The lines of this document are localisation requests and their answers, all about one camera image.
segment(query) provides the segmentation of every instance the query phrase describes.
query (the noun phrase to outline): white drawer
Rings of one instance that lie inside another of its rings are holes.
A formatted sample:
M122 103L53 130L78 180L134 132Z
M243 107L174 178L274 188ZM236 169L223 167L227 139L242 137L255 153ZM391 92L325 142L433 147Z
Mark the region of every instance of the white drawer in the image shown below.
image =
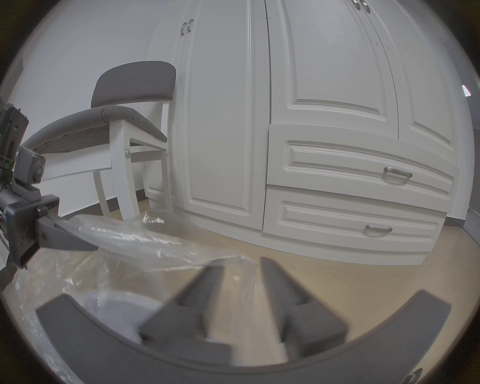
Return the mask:
M448 212L457 173L449 161L386 136L313 125L270 125L269 129L267 184L271 185Z
M263 231L338 247L429 252L445 216L410 205L268 185Z

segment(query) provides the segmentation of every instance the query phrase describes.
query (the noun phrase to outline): beige floor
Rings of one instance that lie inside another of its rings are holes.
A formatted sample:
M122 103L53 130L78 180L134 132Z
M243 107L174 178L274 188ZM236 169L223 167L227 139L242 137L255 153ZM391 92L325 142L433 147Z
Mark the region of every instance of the beige floor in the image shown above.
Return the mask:
M148 202L140 203L148 208ZM274 251L242 241L212 234L212 239L225 242L232 249L254 261L261 256L277 260L318 299L349 324L348 340L367 332L385 320L417 290L425 289L451 303L452 309L444 328L418 368L427 374L452 348L463 333L480 302L480 247L461 228L443 227L432 253L419 266L371 266L318 260ZM268 319L260 271L254 291L254 319ZM269 322L256 329L256 364L280 362L281 351L266 350L272 331Z

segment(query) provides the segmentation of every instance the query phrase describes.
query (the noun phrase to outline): white wall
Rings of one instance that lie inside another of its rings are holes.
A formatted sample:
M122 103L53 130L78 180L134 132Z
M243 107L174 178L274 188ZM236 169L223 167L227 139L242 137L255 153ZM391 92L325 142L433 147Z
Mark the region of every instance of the white wall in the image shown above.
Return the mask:
M469 89L474 90L472 79L478 80L478 76L460 44L428 6L421 0L399 0L399 2L435 46L434 51L438 55L438 65L443 70L447 86L451 91L452 112L456 121L459 175L452 209L448 212L448 216L464 220L467 216L472 192L475 148L468 101L461 86L467 84Z
M61 117L90 108L99 76L110 68L148 59L150 39L167 0L63 0L23 47L24 70L9 103L30 123L24 139ZM143 187L134 164L135 187ZM107 198L115 196L103 171ZM98 203L91 173L47 180L42 194L60 197L60 215Z

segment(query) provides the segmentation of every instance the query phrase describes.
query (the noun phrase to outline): metal handle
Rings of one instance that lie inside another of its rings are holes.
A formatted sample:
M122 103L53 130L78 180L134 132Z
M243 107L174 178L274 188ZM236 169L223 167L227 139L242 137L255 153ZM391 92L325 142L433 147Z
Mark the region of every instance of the metal handle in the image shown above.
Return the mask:
M411 172L402 171L401 169L392 168L392 167L385 167L385 172L395 173L397 175L405 176L408 178L411 178L413 176Z
M187 25L187 23L183 23L183 24L181 25L180 36L183 36L183 35L184 35L184 33L183 33L183 28L184 28L186 25Z
M368 224L365 226L365 229L366 229L367 231L378 232L378 233L390 233L390 232L393 231L393 228L392 228L392 227L388 227L388 228L377 228L377 227L369 226Z
M193 19L190 19L190 21L188 22L188 25L187 25L187 33L190 33L191 30L190 30L190 25L192 24L192 21Z
M360 4L359 4L358 0L352 0L352 3L353 3L353 5L355 5L355 8L360 10Z
M365 9L365 11L367 13L370 13L370 7L368 6L368 4L365 2L365 0L360 0L360 4L363 6L363 8Z

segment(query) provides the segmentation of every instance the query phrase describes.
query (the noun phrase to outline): chair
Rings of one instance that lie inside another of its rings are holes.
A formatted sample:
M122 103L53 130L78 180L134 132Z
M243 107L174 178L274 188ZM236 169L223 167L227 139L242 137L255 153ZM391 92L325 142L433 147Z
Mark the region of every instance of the chair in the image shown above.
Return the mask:
M98 79L91 108L61 118L30 136L23 146L48 158L42 180L93 172L102 213L109 215L100 171L112 169L123 219L140 213L132 163L161 160L167 211L173 211L168 175L168 111L176 71L163 61L139 61L106 71ZM160 129L132 108L118 104L163 101Z

